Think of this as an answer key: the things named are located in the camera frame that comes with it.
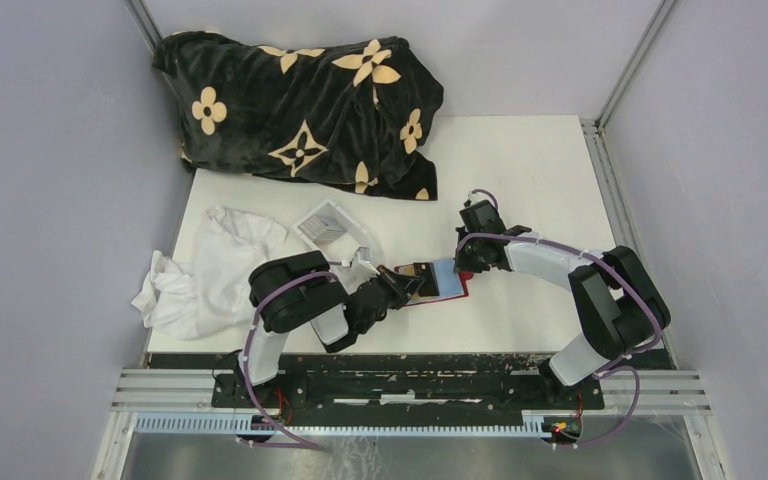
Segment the red leather card holder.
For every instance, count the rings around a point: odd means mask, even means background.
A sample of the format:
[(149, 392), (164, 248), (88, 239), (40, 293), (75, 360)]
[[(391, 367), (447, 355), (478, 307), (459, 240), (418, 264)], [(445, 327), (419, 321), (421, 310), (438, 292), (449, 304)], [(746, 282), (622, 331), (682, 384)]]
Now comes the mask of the red leather card holder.
[(415, 293), (408, 301), (408, 306), (438, 303), (464, 298), (469, 295), (466, 282), (472, 278), (471, 273), (458, 273), (455, 269), (455, 260), (453, 258), (443, 258), (430, 262), (434, 264), (440, 294), (437, 297), (418, 298)]

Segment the black credit card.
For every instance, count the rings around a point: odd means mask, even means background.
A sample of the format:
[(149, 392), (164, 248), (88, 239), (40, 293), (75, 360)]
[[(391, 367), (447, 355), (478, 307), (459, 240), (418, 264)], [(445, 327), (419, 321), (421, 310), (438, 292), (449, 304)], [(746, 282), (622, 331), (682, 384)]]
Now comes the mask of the black credit card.
[(415, 262), (413, 264), (414, 275), (422, 279), (422, 284), (417, 290), (418, 298), (437, 297), (440, 294), (438, 281), (431, 262)]

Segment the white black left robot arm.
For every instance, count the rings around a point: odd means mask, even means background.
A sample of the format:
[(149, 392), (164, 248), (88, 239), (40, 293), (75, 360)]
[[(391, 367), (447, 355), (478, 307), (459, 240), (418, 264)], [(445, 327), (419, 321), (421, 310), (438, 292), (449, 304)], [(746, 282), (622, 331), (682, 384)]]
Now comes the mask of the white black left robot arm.
[(320, 251), (268, 261), (250, 275), (255, 308), (250, 333), (238, 356), (236, 392), (251, 406), (267, 404), (289, 334), (309, 324), (328, 352), (355, 344), (391, 311), (406, 306), (425, 284), (382, 265), (348, 293)]

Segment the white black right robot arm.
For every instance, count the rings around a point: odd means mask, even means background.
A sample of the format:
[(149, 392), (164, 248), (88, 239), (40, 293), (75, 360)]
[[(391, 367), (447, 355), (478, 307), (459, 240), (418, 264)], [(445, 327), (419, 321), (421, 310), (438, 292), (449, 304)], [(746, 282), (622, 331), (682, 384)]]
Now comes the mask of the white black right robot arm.
[(457, 271), (531, 275), (572, 295), (581, 332), (539, 366), (537, 392), (545, 405), (566, 406), (583, 380), (661, 341), (671, 313), (631, 248), (591, 252), (528, 227), (507, 227), (490, 200), (468, 200), (459, 215)]

